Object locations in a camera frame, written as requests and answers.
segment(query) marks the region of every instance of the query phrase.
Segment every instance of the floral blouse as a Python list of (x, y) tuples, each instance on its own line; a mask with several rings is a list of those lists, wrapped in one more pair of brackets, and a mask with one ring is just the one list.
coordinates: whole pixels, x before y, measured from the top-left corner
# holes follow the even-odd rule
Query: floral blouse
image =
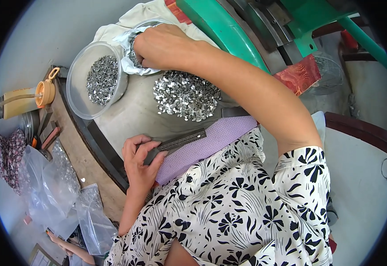
[(199, 265), (329, 265), (323, 150), (285, 153), (269, 176), (262, 146), (255, 128), (156, 189), (105, 265), (162, 266), (176, 237)]

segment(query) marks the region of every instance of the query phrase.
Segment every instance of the plastic bag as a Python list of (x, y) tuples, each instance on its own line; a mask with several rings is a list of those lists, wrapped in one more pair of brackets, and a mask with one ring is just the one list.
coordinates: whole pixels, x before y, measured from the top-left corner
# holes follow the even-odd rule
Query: plastic bag
[(316, 129), (318, 130), (319, 138), (321, 138), (322, 149), (324, 149), (325, 141), (325, 115), (324, 112), (318, 111), (312, 115), (313, 122), (315, 123)]
[(43, 225), (44, 229), (58, 225), (67, 217), (80, 191), (70, 163), (58, 161), (56, 154), (49, 162), (35, 148), (27, 146), (20, 162), (21, 196), (34, 223)]
[(75, 206), (88, 252), (90, 255), (104, 255), (111, 249), (118, 231), (103, 213), (97, 184), (81, 189)]
[(159, 69), (155, 68), (138, 68), (134, 66), (134, 63), (129, 58), (129, 55), (132, 51), (132, 47), (130, 42), (133, 38), (135, 38), (140, 32), (144, 32), (145, 29), (153, 27), (139, 27), (137, 29), (129, 29), (125, 31), (123, 34), (116, 36), (112, 40), (114, 42), (118, 42), (122, 48), (124, 48), (124, 57), (121, 59), (122, 70), (127, 74), (138, 74), (138, 75), (149, 75), (156, 72), (159, 72)]
[(75, 206), (69, 210), (68, 217), (61, 221), (56, 226), (49, 227), (53, 233), (57, 236), (62, 237), (62, 239), (68, 239), (71, 234), (75, 231), (77, 226), (79, 225), (77, 210)]

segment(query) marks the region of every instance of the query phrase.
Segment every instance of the clear plastic bag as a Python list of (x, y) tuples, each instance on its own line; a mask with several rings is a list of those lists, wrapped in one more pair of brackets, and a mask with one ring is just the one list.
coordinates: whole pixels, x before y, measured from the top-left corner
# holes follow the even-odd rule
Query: clear plastic bag
[(75, 206), (88, 252), (90, 255), (104, 255), (111, 249), (118, 231), (103, 213), (97, 184), (81, 189)]
[(67, 217), (80, 191), (70, 163), (58, 161), (56, 154), (49, 162), (35, 148), (27, 146), (20, 162), (20, 193), (32, 220), (44, 228), (56, 226)]

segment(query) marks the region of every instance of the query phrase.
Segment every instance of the wooden table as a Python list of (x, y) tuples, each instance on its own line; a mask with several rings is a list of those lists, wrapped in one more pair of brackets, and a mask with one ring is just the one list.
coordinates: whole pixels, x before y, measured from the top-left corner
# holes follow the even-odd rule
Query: wooden table
[[(56, 88), (60, 86), (58, 78), (54, 80), (53, 83)], [(59, 139), (77, 173), (81, 188), (97, 183), (105, 215), (111, 220), (119, 222), (126, 196), (122, 189), (116, 185), (105, 170), (99, 165), (95, 157), (87, 148), (71, 120), (59, 89), (56, 89), (56, 96), (51, 104), (51, 108), (53, 114), (50, 121), (56, 120), (61, 127)]]

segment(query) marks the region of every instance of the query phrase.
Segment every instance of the woman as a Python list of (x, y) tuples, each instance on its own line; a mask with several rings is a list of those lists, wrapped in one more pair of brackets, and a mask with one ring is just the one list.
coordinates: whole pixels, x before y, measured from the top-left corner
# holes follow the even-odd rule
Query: woman
[(130, 187), (105, 265), (329, 265), (329, 174), (301, 101), (271, 75), (174, 25), (147, 29), (134, 49), (144, 67), (190, 72), (227, 93), (275, 137), (280, 158), (268, 176), (263, 138), (253, 129), (144, 205), (166, 154), (144, 166), (159, 142), (127, 139)]
[(69, 266), (76, 266), (76, 265), (82, 265), (82, 266), (92, 266), (95, 265), (94, 258), (92, 255), (88, 253), (87, 250), (80, 248), (79, 246), (76, 246), (74, 244), (71, 244), (69, 242), (66, 242), (65, 240), (56, 237), (51, 232), (47, 232), (47, 234), (50, 237), (50, 240), (58, 246), (63, 249), (64, 252), (69, 257)]

